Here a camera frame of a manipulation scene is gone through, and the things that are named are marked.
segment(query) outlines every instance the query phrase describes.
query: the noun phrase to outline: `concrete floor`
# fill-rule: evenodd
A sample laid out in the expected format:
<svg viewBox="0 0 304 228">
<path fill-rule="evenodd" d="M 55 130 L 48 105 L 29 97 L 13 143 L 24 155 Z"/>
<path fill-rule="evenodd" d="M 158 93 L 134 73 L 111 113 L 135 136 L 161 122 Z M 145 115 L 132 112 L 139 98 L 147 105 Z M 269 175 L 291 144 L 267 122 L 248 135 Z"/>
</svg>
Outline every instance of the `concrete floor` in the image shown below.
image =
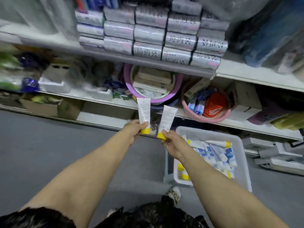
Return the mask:
<svg viewBox="0 0 304 228">
<path fill-rule="evenodd" d="M 0 110 L 0 215 L 18 210 L 64 167 L 102 145 L 115 132 Z M 304 177 L 261 169 L 248 159 L 253 193 L 290 228 L 303 227 Z M 141 137 L 129 149 L 90 227 L 109 209 L 156 201 L 163 184 L 165 151 Z M 205 215 L 192 188 L 181 188 L 178 207 Z"/>
</svg>

